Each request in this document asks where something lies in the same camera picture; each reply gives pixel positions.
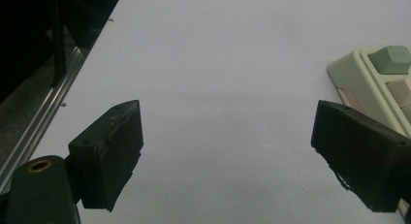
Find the keyboard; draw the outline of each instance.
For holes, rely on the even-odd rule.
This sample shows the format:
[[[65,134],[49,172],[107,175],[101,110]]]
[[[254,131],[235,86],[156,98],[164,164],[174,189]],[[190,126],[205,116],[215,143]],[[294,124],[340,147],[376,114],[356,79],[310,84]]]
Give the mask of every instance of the keyboard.
[[[359,48],[327,70],[342,102],[411,138],[410,48]]]

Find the gray surface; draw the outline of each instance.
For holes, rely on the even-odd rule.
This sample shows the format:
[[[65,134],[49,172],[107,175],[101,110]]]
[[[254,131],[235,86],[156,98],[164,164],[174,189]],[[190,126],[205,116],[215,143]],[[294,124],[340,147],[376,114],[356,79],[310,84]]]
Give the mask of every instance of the gray surface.
[[[120,0],[34,157],[139,99],[144,148],[114,211],[83,223],[403,223],[310,145],[327,65],[411,46],[409,0]]]

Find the black metal part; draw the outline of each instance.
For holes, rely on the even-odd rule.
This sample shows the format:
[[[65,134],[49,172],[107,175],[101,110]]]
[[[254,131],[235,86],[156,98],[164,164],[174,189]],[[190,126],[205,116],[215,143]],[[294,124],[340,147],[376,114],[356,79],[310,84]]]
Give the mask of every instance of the black metal part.
[[[72,165],[81,170],[85,208],[112,211],[142,145],[139,101],[111,108],[69,144]]]
[[[54,78],[51,86],[53,87],[61,81],[67,70],[61,2],[62,0],[52,0],[51,4],[51,34],[54,51]]]
[[[101,14],[97,10],[91,8],[84,0],[68,0],[78,9],[80,9],[83,13],[93,18],[95,21],[98,22],[106,22],[107,17],[104,14]]]
[[[372,211],[394,212],[409,202],[411,141],[368,116],[319,101],[311,145]]]
[[[62,158],[38,158],[15,171],[6,223],[79,223]]]
[[[112,211],[142,149],[139,101],[109,109],[70,144],[63,160],[46,156],[15,170],[0,196],[0,224],[79,224],[76,203]]]
[[[9,203],[10,193],[0,195],[0,224],[6,222],[7,204]]]

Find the screw hole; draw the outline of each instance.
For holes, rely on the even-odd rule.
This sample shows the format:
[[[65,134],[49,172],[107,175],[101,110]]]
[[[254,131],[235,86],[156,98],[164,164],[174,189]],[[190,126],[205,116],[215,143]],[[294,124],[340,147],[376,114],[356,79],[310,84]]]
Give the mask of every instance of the screw hole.
[[[48,169],[52,165],[52,162],[50,160],[40,160],[37,162],[34,162],[28,167],[28,172],[29,173],[40,173],[46,169]]]

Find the green key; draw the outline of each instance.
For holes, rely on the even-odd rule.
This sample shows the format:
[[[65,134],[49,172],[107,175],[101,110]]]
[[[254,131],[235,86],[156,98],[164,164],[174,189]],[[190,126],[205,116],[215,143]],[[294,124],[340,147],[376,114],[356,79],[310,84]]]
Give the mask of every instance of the green key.
[[[411,66],[410,51],[402,46],[381,48],[368,57],[381,75],[407,75]]]

